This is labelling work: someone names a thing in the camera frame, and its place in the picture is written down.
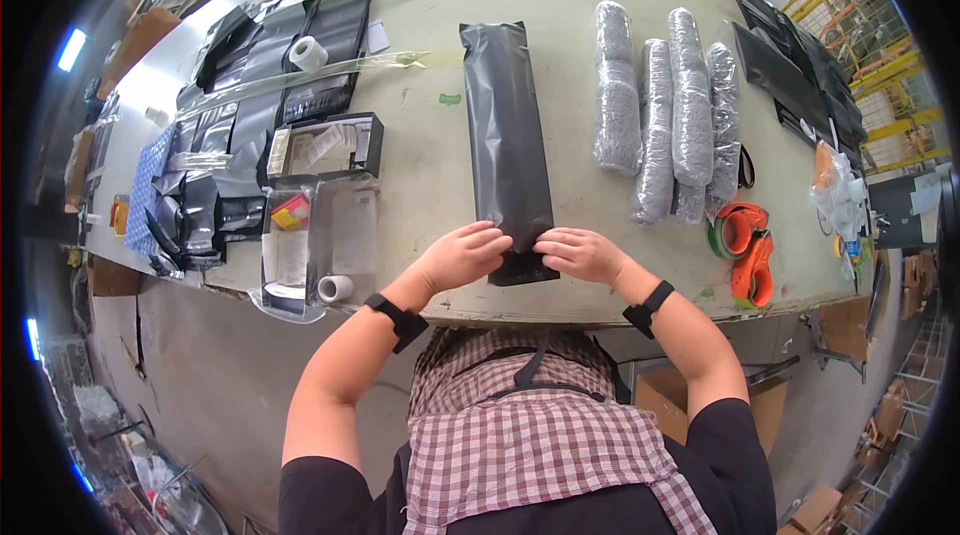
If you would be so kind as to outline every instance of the grey foil bag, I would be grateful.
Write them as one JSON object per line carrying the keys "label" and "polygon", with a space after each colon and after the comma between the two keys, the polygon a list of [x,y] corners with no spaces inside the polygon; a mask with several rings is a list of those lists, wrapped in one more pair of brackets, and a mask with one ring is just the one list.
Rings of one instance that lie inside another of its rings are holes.
{"label": "grey foil bag", "polygon": [[505,287],[559,279],[533,252],[537,237],[553,228],[553,205],[526,28],[461,24],[460,41],[476,217],[513,238],[486,280]]}

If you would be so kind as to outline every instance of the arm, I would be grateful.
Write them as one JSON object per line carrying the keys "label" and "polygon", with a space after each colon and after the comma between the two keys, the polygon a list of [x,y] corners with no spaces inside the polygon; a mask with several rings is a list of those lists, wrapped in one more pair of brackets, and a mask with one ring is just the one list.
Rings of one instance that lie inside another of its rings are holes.
{"label": "arm", "polygon": [[[611,286],[630,306],[645,302],[661,281],[591,230],[547,230],[534,252],[545,254],[543,263],[554,270]],[[730,342],[687,298],[671,293],[654,312],[650,330],[686,380],[690,422],[717,400],[738,398],[750,403],[747,381]]]}
{"label": "arm", "polygon": [[[503,264],[513,245],[491,221],[438,239],[390,283],[383,297],[420,313],[437,293],[472,283]],[[397,345],[394,322],[366,305],[327,337],[310,358],[290,401],[283,464],[299,457],[341,460],[361,473],[355,409]]]}

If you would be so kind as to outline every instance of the black wristband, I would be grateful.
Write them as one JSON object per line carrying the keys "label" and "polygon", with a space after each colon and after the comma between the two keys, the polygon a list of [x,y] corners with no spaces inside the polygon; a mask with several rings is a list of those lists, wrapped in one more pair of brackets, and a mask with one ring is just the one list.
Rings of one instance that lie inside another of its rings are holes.
{"label": "black wristband", "polygon": [[673,293],[673,285],[662,280],[650,294],[650,297],[647,298],[647,301],[639,305],[631,305],[623,310],[623,317],[630,321],[630,325],[636,327],[644,336],[653,339],[654,333],[650,330],[650,325],[654,322],[653,313],[660,309],[660,306],[671,293]]}
{"label": "black wristband", "polygon": [[399,337],[399,341],[393,346],[393,353],[399,354],[419,337],[430,326],[423,316],[414,314],[410,310],[401,310],[394,303],[379,293],[366,298],[364,304],[371,307],[378,313],[384,313],[393,321],[393,334]]}

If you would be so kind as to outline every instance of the fluorescent light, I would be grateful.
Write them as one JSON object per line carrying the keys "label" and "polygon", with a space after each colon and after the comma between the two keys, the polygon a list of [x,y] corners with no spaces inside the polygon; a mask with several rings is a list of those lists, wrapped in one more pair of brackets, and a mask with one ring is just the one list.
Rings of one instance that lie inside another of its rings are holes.
{"label": "fluorescent light", "polygon": [[70,73],[70,69],[73,69],[73,63],[77,62],[77,55],[80,54],[80,48],[82,48],[86,42],[87,33],[84,33],[80,29],[74,29],[66,42],[66,47],[63,48],[63,53],[60,54],[60,59],[56,63],[56,66],[62,71]]}
{"label": "fluorescent light", "polygon": [[27,335],[30,337],[30,349],[33,351],[33,359],[38,361],[41,359],[41,349],[37,343],[37,320],[34,318],[27,319]]}
{"label": "fluorescent light", "polygon": [[81,483],[83,483],[83,487],[86,489],[86,491],[88,491],[88,492],[90,492],[90,493],[92,494],[92,493],[93,493],[93,485],[90,485],[90,481],[84,476],[84,474],[83,474],[82,472],[80,472],[80,467],[77,466],[76,464],[74,464],[74,465],[73,465],[73,472],[74,472],[74,474],[77,476],[77,479],[79,479],[79,481],[80,481]]}

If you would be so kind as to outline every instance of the black sleeve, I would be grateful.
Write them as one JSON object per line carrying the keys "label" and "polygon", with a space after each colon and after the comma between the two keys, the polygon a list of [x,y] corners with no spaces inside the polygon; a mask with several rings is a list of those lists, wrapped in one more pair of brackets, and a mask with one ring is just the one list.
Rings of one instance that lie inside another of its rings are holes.
{"label": "black sleeve", "polygon": [[346,462],[294,458],[280,471],[277,533],[353,533],[373,503],[363,474]]}
{"label": "black sleeve", "polygon": [[723,483],[742,532],[777,531],[773,478],[746,401],[728,397],[702,409],[690,422],[686,448]]}

